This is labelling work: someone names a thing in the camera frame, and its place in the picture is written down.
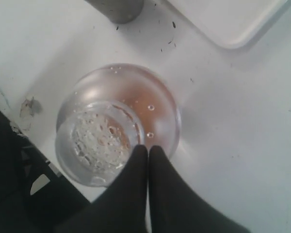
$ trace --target gray pipe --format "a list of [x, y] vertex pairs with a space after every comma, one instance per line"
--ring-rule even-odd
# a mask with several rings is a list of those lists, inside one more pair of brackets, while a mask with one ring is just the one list
[[116, 24], [128, 23], [141, 13], [144, 0], [86, 0]]

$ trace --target white surface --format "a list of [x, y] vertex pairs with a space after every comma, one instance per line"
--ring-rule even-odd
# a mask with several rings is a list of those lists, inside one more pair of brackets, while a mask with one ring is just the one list
[[[183, 113], [172, 163], [202, 198], [254, 233], [291, 233], [291, 7], [259, 41], [224, 50], [160, 3], [117, 31], [81, 0], [0, 1], [0, 109], [21, 125], [25, 97], [41, 103], [28, 135], [55, 165], [62, 100], [115, 62], [165, 77]], [[89, 200], [103, 192], [73, 184]]]
[[287, 0], [169, 0], [214, 43], [245, 45]]

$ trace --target white tray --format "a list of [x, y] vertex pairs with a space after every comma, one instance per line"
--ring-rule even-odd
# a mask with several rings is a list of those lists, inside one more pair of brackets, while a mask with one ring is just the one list
[[245, 45], [288, 0], [169, 0], [217, 45]]

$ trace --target glass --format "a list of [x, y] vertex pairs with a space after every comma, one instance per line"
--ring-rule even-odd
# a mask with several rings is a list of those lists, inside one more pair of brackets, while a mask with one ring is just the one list
[[147, 68], [113, 64], [81, 78], [57, 117], [56, 155], [73, 180], [108, 186], [137, 144], [170, 157], [180, 133], [174, 98]]

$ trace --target gray cylinder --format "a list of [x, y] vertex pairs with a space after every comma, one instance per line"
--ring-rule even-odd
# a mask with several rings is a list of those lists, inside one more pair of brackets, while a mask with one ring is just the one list
[[134, 20], [144, 6], [144, 0], [86, 0], [116, 24]]

